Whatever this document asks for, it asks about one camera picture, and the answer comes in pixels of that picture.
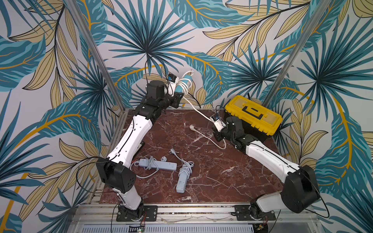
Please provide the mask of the teal power strip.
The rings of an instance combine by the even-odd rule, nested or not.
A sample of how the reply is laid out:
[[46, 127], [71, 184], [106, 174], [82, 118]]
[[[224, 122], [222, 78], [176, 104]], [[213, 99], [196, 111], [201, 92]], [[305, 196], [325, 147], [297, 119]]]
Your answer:
[[176, 83], [175, 92], [182, 93], [183, 95], [187, 95], [189, 89], [193, 86], [192, 76], [189, 74], [184, 75], [179, 81]]

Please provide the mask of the grey power strip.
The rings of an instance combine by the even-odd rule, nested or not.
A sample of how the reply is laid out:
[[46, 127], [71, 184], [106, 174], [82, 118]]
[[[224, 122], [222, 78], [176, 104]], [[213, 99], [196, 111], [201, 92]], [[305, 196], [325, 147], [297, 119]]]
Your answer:
[[153, 159], [140, 159], [139, 167], [142, 167], [146, 170], [156, 169], [176, 171], [177, 164], [174, 162], [158, 161]]
[[178, 174], [178, 182], [176, 185], [176, 192], [177, 193], [184, 193], [186, 190], [187, 181], [190, 177], [190, 168], [182, 167], [179, 170]]

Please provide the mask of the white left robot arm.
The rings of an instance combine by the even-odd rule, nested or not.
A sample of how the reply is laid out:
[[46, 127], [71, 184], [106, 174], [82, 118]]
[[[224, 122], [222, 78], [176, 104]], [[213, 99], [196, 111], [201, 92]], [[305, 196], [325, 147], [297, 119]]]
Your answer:
[[130, 220], [145, 218], [144, 203], [138, 194], [135, 181], [137, 176], [131, 171], [132, 160], [140, 144], [168, 107], [178, 108], [184, 92], [177, 82], [151, 81], [147, 84], [147, 94], [135, 108], [133, 117], [125, 134], [109, 153], [107, 158], [97, 161], [101, 181], [117, 194], [121, 200], [120, 214]]

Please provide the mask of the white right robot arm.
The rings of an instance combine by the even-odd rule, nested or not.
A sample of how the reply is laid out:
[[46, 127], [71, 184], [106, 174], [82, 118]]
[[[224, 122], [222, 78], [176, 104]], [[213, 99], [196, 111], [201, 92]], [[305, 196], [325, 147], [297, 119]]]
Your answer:
[[321, 198], [315, 172], [310, 166], [297, 165], [273, 152], [255, 136], [246, 134], [242, 120], [236, 116], [222, 121], [215, 114], [210, 119], [217, 141], [228, 140], [235, 149], [258, 161], [283, 183], [281, 191], [252, 200], [245, 215], [253, 220], [261, 220], [274, 210], [288, 209], [301, 213]]

